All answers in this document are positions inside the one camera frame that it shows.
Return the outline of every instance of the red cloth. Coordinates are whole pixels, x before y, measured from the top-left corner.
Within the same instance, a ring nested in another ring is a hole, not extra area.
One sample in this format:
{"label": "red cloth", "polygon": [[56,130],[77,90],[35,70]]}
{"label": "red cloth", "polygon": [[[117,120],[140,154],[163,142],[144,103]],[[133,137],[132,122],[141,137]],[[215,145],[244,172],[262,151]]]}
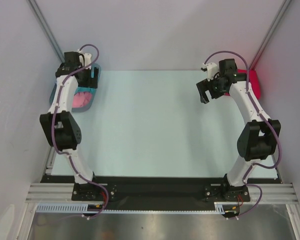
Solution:
{"label": "red cloth", "polygon": [[77,92],[73,97],[72,107],[82,108],[87,105],[92,99],[92,94],[88,91]]}
{"label": "red cloth", "polygon": [[[247,72],[246,70],[238,69],[238,73],[246,73],[246,72]],[[260,96],[261,96],[261,91],[260,91],[260,85],[259,85],[259,81],[258,81],[257,72],[255,70],[250,70],[249,78],[250,78],[250,83],[252,85],[253,93],[254,93],[256,99],[259,100]]]}

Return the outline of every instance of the metal floor panel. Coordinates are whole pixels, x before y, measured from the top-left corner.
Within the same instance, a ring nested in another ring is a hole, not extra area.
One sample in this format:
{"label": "metal floor panel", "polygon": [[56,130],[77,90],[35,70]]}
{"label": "metal floor panel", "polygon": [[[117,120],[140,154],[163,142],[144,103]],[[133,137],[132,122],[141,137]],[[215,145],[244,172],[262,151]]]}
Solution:
{"label": "metal floor panel", "polygon": [[[101,214],[89,221],[81,217],[57,221],[64,216],[36,213],[28,240],[296,239],[285,205],[259,205],[239,220],[221,215]],[[38,226],[46,221],[53,224]]]}

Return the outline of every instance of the white enclosure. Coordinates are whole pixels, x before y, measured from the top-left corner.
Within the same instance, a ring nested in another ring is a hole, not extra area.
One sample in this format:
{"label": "white enclosure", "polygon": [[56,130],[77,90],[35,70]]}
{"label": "white enclosure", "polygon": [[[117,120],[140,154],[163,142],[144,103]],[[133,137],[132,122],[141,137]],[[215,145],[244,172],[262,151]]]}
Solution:
{"label": "white enclosure", "polygon": [[9,239],[45,165],[49,145],[39,115],[49,108],[58,64],[26,1],[0,1],[0,216],[14,205]]}
{"label": "white enclosure", "polygon": [[280,172],[300,201],[300,0],[291,5],[256,70],[263,106],[282,124]]}
{"label": "white enclosure", "polygon": [[[11,207],[7,239],[16,237],[29,186],[44,171],[50,147],[39,116],[49,109],[60,64],[27,2],[34,0],[0,1],[0,219]],[[86,43],[100,49],[95,102],[87,112],[73,114],[94,172],[223,177],[237,159],[244,122],[228,96],[200,103],[196,83],[205,78],[200,67],[221,50],[237,52],[251,64],[283,2],[37,0],[63,52]],[[300,1],[256,70],[261,103],[282,123],[283,179],[293,182],[300,199]],[[121,122],[114,121],[118,116]],[[52,174],[72,174],[62,156]],[[252,176],[275,179],[277,172],[258,168]]]}
{"label": "white enclosure", "polygon": [[61,49],[93,42],[104,70],[198,70],[220,50],[251,63],[283,0],[37,2]]}

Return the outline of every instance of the white wall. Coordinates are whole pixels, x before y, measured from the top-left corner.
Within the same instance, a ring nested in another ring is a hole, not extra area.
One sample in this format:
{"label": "white wall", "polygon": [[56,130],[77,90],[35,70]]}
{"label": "white wall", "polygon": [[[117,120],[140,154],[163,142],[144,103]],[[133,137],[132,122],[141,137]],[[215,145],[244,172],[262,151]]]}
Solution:
{"label": "white wall", "polygon": [[282,125],[279,170],[300,201],[300,0],[292,3],[256,70],[263,106]]}
{"label": "white wall", "polygon": [[199,70],[220,50],[250,63],[283,0],[37,2],[62,50],[93,43],[104,70]]}
{"label": "white wall", "polygon": [[58,65],[27,2],[0,1],[0,215],[15,205],[13,233],[43,170],[48,145],[39,115],[49,108]]}

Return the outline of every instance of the black bracket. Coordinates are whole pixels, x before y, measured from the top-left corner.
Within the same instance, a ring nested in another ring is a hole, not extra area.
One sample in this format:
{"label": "black bracket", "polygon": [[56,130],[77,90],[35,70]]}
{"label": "black bracket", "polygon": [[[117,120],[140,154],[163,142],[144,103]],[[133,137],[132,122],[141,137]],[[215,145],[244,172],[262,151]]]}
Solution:
{"label": "black bracket", "polygon": [[[268,122],[279,136],[280,122],[271,119]],[[239,155],[247,162],[252,159],[266,159],[269,155],[274,154],[276,146],[275,136],[264,121],[253,120],[247,122],[237,141]]]}
{"label": "black bracket", "polygon": [[225,93],[229,93],[231,84],[247,80],[246,73],[238,73],[238,68],[233,58],[219,61],[218,75],[219,76],[215,76],[210,81],[205,79],[196,84],[202,103],[209,103],[206,91],[209,91],[212,99],[218,99]]}
{"label": "black bracket", "polygon": [[[50,146],[53,147],[51,126],[53,114],[46,113],[40,115],[40,123],[45,137]],[[81,143],[81,130],[76,120],[69,111],[62,111],[56,114],[54,123],[55,143],[59,151],[64,149],[77,149]]]}
{"label": "black bracket", "polygon": [[250,202],[249,190],[246,185],[231,186],[227,175],[223,178],[221,184],[210,184],[204,187],[204,196],[206,202],[237,202],[238,197],[244,202]]}
{"label": "black bracket", "polygon": [[[80,63],[80,55],[76,51],[68,51],[64,53],[64,62],[61,63],[60,67],[55,72],[55,77],[58,78],[63,75],[68,75],[75,70],[82,68],[82,64]],[[91,69],[84,69],[78,73],[76,73],[75,78],[78,82],[78,87],[83,88],[98,88],[98,76],[99,76],[99,68],[93,67]]]}
{"label": "black bracket", "polygon": [[75,183],[72,191],[72,201],[103,201],[101,189],[90,183]]}

